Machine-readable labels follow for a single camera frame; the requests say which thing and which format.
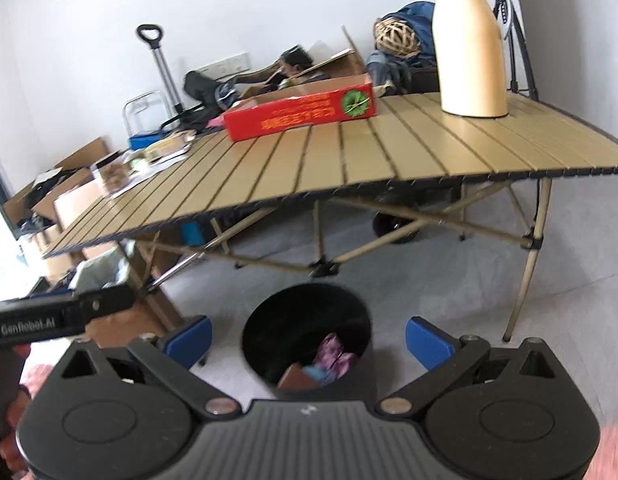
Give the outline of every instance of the trash can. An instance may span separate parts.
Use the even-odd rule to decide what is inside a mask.
[[[336,333],[345,352],[359,360],[332,383],[307,390],[278,388],[293,363],[309,365],[320,343]],[[282,400],[363,400],[373,408],[376,383],[372,321],[364,303],[352,292],[329,283],[286,288],[261,303],[242,332],[242,352],[256,375]]]

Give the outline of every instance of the beige thermos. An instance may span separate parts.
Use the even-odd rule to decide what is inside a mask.
[[[511,0],[506,4],[512,8]],[[487,1],[436,0],[433,39],[442,110],[468,117],[506,115],[503,37]]]

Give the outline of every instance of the wall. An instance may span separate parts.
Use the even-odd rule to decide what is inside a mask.
[[[6,5],[0,0],[0,173],[13,192],[45,169],[46,155],[24,99]]]
[[[618,0],[520,0],[540,99],[618,137]]]
[[[240,52],[262,68],[297,43],[345,48],[341,25],[365,54],[374,19],[411,1],[7,0],[6,12],[21,101],[44,143],[40,161],[51,166],[96,136],[123,147],[122,106],[162,87],[150,51],[135,37],[140,23],[164,27],[164,54],[181,81]]]

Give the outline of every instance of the slatted tabletop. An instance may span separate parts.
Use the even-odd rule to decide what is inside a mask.
[[[65,253],[237,207],[429,186],[618,173],[618,144],[540,103],[509,97],[509,115],[443,112],[438,94],[377,101],[368,120],[303,126],[231,142],[198,140],[189,157],[115,199],[93,203],[48,251]]]

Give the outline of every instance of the folding table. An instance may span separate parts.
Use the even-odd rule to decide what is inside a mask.
[[[393,96],[378,100],[378,114],[368,120],[303,126],[242,142],[231,142],[225,132],[212,134],[198,140],[183,162],[118,198],[97,200],[47,255],[132,238],[150,251],[159,248],[187,256],[153,286],[202,257],[325,276],[426,224],[439,224],[461,234],[496,237],[527,251],[518,298],[503,336],[509,341],[542,247],[552,180],[618,174],[618,142],[522,96],[513,94],[508,102],[508,116],[475,119],[443,112],[438,94]],[[527,218],[512,190],[514,182],[529,179],[537,180],[539,188],[533,220]],[[481,183],[468,193],[467,184]],[[388,188],[451,186],[461,186],[462,197],[436,211],[374,200]],[[464,219],[467,206],[501,190],[510,195],[527,227],[525,234]],[[320,222],[320,202],[325,200],[413,221],[357,249],[328,257]],[[314,203],[315,261],[297,265],[254,258],[235,254],[226,244],[274,209],[304,201]],[[201,247],[161,244],[150,235],[166,226],[214,219],[227,212],[249,214],[225,232],[212,222],[217,237]],[[142,285],[140,272],[136,282]]]

